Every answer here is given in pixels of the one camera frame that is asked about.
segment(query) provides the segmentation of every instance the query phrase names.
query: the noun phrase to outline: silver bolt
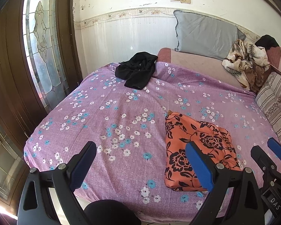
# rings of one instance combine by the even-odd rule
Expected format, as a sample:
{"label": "silver bolt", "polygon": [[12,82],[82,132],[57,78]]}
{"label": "silver bolt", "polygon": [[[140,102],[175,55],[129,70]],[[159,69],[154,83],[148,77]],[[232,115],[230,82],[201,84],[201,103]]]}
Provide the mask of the silver bolt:
{"label": "silver bolt", "polygon": [[29,172],[30,172],[30,173],[35,173],[36,170],[37,170],[36,167],[32,167],[32,168],[30,168]]}
{"label": "silver bolt", "polygon": [[224,169],[224,165],[223,165],[222,163],[216,164],[216,167],[217,167],[218,169]]}
{"label": "silver bolt", "polygon": [[58,169],[62,170],[62,169],[65,169],[66,168],[66,164],[65,163],[61,163],[58,165]]}
{"label": "silver bolt", "polygon": [[247,173],[251,173],[251,172],[252,172],[252,169],[249,168],[249,167],[246,167],[246,168],[245,168],[245,171],[246,171]]}

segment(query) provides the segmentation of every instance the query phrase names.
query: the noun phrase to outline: bedsheet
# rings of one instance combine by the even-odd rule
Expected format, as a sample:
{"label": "bedsheet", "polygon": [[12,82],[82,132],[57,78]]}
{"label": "bedsheet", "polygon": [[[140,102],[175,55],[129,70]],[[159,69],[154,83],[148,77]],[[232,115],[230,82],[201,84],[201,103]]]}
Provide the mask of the bedsheet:
{"label": "bedsheet", "polygon": [[[262,186],[262,172],[250,157],[261,146],[281,172],[281,162],[268,149],[274,137],[255,94],[166,62],[141,91],[124,87],[111,63],[90,74],[35,129],[24,158],[30,167],[52,170],[67,163],[87,141],[97,156],[75,191],[89,201],[114,199],[143,221],[191,221],[207,192],[179,192],[165,186],[165,116],[168,110],[227,129],[243,169],[251,167]],[[224,200],[220,216],[227,207]]]}

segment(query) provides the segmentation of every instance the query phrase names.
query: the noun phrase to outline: floor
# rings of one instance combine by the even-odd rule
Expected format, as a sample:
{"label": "floor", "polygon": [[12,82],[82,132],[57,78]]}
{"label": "floor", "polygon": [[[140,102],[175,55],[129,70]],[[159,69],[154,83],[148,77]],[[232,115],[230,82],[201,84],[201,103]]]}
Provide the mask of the floor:
{"label": "floor", "polygon": [[[54,205],[54,208],[56,210],[57,216],[59,218],[59,221],[62,225],[69,225],[68,220],[66,219],[66,216],[64,214],[64,211],[61,208],[61,205],[59,203],[59,200],[57,198],[57,194],[55,192],[55,189],[53,188],[49,188],[50,190],[50,195],[51,195],[51,199]],[[79,204],[81,205],[82,209],[84,209],[89,202],[82,199],[82,198],[77,198]],[[142,225],[149,225],[149,224],[153,224],[153,225],[159,225],[160,223],[150,223],[150,222],[142,222]],[[173,224],[179,224],[179,225],[189,225],[189,222],[182,222],[182,223],[163,223],[163,225],[173,225]]]}

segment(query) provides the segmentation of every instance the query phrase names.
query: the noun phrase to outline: black cloth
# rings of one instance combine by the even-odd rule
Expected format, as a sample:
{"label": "black cloth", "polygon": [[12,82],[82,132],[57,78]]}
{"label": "black cloth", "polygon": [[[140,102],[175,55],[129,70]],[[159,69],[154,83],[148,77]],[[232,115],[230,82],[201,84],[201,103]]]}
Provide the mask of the black cloth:
{"label": "black cloth", "polygon": [[127,80],[126,87],[141,90],[155,72],[157,58],[148,52],[138,52],[129,61],[120,63],[116,68],[115,76]]}
{"label": "black cloth", "polygon": [[269,50],[271,47],[277,47],[279,44],[274,37],[270,35],[264,35],[255,43],[256,46],[264,47],[266,50]]}

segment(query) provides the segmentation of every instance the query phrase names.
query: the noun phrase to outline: gray pillowcase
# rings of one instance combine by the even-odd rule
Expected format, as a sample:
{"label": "gray pillowcase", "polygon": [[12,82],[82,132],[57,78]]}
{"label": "gray pillowcase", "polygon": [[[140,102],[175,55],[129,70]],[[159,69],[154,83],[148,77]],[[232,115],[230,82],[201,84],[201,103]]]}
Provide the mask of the gray pillowcase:
{"label": "gray pillowcase", "polygon": [[232,24],[203,15],[175,10],[178,52],[224,60],[233,43],[244,35]]}

